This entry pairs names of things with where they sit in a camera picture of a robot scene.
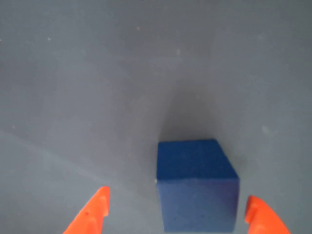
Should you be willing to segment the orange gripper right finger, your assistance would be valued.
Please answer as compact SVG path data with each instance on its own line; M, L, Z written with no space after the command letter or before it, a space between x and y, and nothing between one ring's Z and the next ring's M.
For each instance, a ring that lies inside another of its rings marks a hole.
M248 224L247 234L290 234L275 211L254 195L248 197L244 220Z

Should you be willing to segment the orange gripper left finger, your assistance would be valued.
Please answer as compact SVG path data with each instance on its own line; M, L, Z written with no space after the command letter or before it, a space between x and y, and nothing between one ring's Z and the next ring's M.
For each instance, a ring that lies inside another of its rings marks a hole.
M111 191L101 187L79 211L64 234L101 234L104 218L109 215Z

